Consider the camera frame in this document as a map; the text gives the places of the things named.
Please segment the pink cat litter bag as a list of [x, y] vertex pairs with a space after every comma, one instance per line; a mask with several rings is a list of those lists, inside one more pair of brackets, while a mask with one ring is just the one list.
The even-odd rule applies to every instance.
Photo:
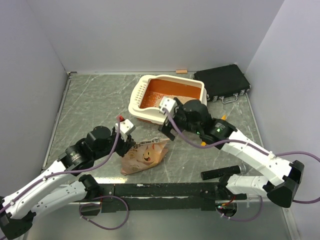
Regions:
[[168, 153], [167, 142], [142, 145], [139, 148], [131, 148], [121, 158], [120, 173], [124, 176], [148, 170], [160, 164]]

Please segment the yellow plastic scoop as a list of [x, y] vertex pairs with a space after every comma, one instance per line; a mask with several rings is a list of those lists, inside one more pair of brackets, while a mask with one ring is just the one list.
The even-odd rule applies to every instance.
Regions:
[[204, 138], [200, 138], [201, 146], [204, 147], [227, 139], [226, 118], [227, 116], [223, 115], [220, 119], [212, 118], [204, 124]]

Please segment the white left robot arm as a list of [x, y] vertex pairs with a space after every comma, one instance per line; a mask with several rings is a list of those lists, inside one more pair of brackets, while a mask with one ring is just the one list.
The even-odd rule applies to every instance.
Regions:
[[14, 193], [0, 200], [0, 228], [15, 240], [43, 215], [76, 201], [98, 199], [101, 187], [88, 174], [95, 161], [113, 153], [123, 157], [135, 145], [132, 124], [117, 123], [113, 129], [96, 126], [86, 137], [69, 146], [50, 167]]

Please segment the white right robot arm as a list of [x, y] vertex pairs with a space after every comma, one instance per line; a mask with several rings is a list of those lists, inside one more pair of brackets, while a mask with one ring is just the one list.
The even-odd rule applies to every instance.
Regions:
[[267, 151], [226, 120], [211, 117], [207, 106], [198, 99], [182, 104], [176, 97], [165, 96], [159, 112], [165, 116], [159, 131], [170, 140], [175, 139], [171, 132], [175, 130], [190, 145], [199, 149], [216, 147], [260, 173], [259, 176], [225, 174], [218, 187], [220, 197], [258, 195], [283, 208], [292, 205], [305, 168], [302, 162], [289, 161]]

